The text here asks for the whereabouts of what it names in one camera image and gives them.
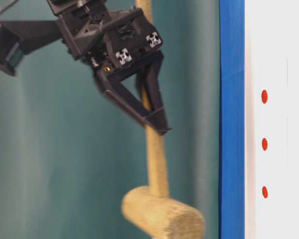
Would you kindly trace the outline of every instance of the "blue stripe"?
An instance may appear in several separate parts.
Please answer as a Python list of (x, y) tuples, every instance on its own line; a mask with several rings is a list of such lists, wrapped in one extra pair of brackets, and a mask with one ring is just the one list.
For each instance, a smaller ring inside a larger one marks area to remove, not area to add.
[(245, 237), (244, 20), (244, 0), (220, 0), (222, 239)]

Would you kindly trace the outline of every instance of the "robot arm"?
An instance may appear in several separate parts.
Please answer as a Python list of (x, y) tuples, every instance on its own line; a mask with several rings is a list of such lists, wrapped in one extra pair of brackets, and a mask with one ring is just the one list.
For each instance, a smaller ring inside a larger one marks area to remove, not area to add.
[[(16, 2), (1, 8), (0, 15)], [(106, 0), (47, 2), (56, 21), (0, 20), (0, 70), (14, 76), (24, 55), (62, 38), (73, 58), (92, 68), (104, 96), (142, 125), (168, 132), (158, 84), (163, 40), (142, 9), (108, 11)], [(150, 110), (122, 84), (132, 75), (144, 86)]]

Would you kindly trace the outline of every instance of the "green fabric backdrop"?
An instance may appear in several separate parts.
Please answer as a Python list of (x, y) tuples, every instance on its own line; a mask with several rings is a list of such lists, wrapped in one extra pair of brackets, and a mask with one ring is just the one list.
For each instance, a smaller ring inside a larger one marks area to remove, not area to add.
[[(109, 9), (133, 4), (108, 0)], [(206, 239), (215, 239), (218, 1), (153, 0), (153, 9), (165, 41), (171, 194), (205, 215)], [(21, 0), (2, 18), (53, 15), (44, 0)], [(144, 130), (99, 94), (64, 45), (27, 56), (17, 78), (0, 72), (0, 239), (147, 239), (120, 211), (122, 197), (146, 183)]]

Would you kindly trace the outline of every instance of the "hammer handle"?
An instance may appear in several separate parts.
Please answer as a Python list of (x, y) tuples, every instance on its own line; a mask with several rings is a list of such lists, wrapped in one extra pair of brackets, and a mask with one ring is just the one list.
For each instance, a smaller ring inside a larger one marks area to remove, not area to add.
[[(151, 0), (136, 0), (137, 7), (143, 12), (149, 22), (153, 22)], [(143, 104), (147, 109), (151, 109), (147, 93), (142, 88)], [(145, 126), (147, 137), (147, 162), (150, 193), (158, 198), (169, 197), (168, 175), (165, 157), (164, 138), (150, 126)]]

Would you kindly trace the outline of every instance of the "red dot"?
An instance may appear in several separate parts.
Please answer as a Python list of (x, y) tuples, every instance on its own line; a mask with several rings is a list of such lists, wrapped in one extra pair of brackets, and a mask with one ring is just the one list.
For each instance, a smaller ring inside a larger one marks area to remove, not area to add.
[(263, 187), (263, 196), (264, 198), (268, 198), (268, 190), (265, 186)]
[(268, 148), (268, 141), (266, 140), (266, 138), (263, 138), (262, 146), (263, 150), (266, 151)]
[(263, 90), (263, 92), (261, 93), (261, 100), (263, 101), (263, 103), (267, 103), (268, 101), (268, 93), (266, 90)]

